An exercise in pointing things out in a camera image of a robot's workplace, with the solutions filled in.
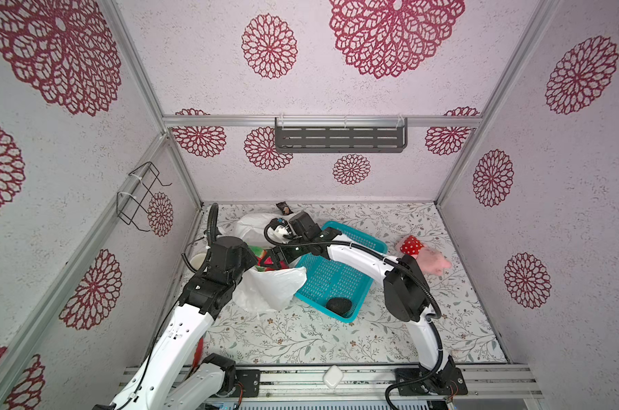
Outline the white plastic bag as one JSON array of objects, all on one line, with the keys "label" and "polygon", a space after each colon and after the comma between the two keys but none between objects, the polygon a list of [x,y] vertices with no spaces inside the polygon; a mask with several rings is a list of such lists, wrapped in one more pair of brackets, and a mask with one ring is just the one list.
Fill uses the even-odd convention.
[{"label": "white plastic bag", "polygon": [[[254,213],[243,216],[234,224],[234,236],[246,244],[263,249],[273,248],[264,237],[264,227],[275,214]],[[240,284],[233,293],[235,304],[246,312],[263,314],[287,308],[295,294],[305,285],[307,268],[292,265],[283,270],[258,272],[251,268],[243,274]]]}]

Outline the pink mushroom plush toy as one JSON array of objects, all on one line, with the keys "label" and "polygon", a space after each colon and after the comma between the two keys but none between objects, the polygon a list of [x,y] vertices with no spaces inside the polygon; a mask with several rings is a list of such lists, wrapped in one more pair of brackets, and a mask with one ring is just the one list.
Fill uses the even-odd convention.
[{"label": "pink mushroom plush toy", "polygon": [[396,244],[396,250],[412,256],[424,274],[442,276],[452,268],[452,263],[442,252],[429,247],[413,235],[408,235]]}]

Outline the red handled tongs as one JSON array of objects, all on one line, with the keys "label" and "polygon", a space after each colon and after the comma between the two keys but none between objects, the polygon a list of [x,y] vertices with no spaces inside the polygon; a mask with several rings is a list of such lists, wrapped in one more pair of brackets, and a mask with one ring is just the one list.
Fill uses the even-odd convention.
[{"label": "red handled tongs", "polygon": [[192,371],[196,371],[200,366],[200,363],[203,358],[203,345],[204,344],[205,344],[205,340],[203,338],[200,338],[200,340],[198,340],[198,343],[196,345],[194,355],[193,355],[193,362],[191,365]]}]

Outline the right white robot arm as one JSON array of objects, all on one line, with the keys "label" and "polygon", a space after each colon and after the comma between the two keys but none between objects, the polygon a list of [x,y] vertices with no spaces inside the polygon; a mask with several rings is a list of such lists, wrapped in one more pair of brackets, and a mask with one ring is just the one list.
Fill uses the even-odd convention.
[{"label": "right white robot arm", "polygon": [[410,396],[466,395],[463,372],[447,353],[436,327],[442,311],[430,291],[425,275],[412,256],[389,256],[371,249],[342,231],[320,228],[304,211],[284,221],[275,218],[263,228],[274,262],[292,262],[311,254],[335,261],[383,286],[384,305],[396,319],[406,324],[419,353],[419,365],[402,369],[384,393],[391,401],[396,391]]}]

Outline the red dragon fruit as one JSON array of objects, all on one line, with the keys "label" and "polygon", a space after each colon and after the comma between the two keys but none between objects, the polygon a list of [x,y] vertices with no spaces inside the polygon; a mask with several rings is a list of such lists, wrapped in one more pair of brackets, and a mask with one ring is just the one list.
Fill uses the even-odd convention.
[{"label": "red dragon fruit", "polygon": [[256,270],[258,272],[271,272],[289,268],[289,265],[284,259],[281,259],[275,254],[271,254],[268,249],[263,249],[256,246],[250,247],[253,254],[256,256]]}]

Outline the teal plastic basket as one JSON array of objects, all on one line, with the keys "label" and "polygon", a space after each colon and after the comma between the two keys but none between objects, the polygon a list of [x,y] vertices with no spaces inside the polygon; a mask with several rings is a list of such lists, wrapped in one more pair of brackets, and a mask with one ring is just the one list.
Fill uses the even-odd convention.
[{"label": "teal plastic basket", "polygon": [[[306,269],[307,280],[295,297],[323,314],[349,324],[359,313],[372,283],[382,283],[387,271],[380,259],[355,245],[360,244],[382,256],[386,255],[388,247],[375,237],[335,221],[326,222],[323,228],[341,232],[335,240],[346,244],[330,247],[336,253],[327,259],[311,253],[299,259],[297,266]],[[335,298],[351,302],[351,307],[343,313],[334,312],[328,307],[328,302]]]}]

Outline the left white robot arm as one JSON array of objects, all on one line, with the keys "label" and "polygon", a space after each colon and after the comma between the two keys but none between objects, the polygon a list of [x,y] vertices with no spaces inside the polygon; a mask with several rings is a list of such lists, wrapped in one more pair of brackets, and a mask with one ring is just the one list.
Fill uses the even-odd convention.
[{"label": "left white robot arm", "polygon": [[169,323],[132,381],[109,405],[95,409],[196,409],[208,398],[236,389],[235,361],[212,354],[177,387],[173,384],[198,342],[232,300],[243,273],[256,266],[249,246],[237,237],[219,237],[210,246],[201,272],[185,285]]}]

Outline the white square button box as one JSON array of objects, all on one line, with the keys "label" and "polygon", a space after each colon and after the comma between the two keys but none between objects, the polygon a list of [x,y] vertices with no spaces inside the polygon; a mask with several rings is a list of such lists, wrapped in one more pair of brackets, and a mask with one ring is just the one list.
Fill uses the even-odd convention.
[{"label": "white square button box", "polygon": [[339,366],[331,366],[324,373],[322,380],[327,388],[334,390],[343,381],[343,376],[343,370]]}]

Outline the dark avocado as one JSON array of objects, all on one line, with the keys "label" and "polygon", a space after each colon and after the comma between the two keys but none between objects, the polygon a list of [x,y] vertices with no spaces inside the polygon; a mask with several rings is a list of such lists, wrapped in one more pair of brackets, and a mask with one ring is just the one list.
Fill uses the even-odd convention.
[{"label": "dark avocado", "polygon": [[326,308],[341,317],[346,317],[352,309],[353,303],[344,297],[333,297],[326,303]]}]

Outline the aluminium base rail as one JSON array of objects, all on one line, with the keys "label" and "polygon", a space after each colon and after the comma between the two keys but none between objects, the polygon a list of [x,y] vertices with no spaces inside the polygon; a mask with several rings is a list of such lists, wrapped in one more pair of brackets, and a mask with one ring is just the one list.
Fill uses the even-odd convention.
[{"label": "aluminium base rail", "polygon": [[450,375],[425,378],[409,365],[227,366],[205,363],[196,372],[183,367],[162,384],[146,381],[157,371],[129,368],[115,409],[190,409],[195,404],[243,400],[409,401],[541,399],[543,393],[526,365],[459,365]]}]

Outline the white cup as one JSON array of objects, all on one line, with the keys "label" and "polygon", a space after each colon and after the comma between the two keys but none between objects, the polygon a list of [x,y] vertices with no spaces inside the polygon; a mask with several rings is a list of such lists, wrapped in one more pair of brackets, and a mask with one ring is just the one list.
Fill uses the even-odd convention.
[{"label": "white cup", "polygon": [[198,253],[194,255],[189,260],[189,264],[192,267],[193,271],[198,271],[198,269],[201,268],[201,266],[203,265],[203,262],[205,261],[205,258],[206,258],[206,253],[202,252],[202,253]]}]

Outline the small dark object at wall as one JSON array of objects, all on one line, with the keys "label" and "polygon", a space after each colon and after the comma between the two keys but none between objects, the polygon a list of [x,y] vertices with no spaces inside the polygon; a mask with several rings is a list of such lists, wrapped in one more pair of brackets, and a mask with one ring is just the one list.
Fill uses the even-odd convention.
[{"label": "small dark object at wall", "polygon": [[276,203],[276,207],[278,208],[278,210],[280,210],[282,215],[292,215],[293,214],[293,211],[292,211],[291,207],[286,202]]}]

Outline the grey wall shelf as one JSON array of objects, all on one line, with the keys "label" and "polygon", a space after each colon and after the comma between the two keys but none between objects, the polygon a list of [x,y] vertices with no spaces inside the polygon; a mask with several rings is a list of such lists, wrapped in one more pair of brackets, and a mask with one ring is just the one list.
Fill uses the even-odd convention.
[{"label": "grey wall shelf", "polygon": [[287,126],[276,117],[273,141],[287,154],[396,154],[408,146],[408,127],[396,126]]}]

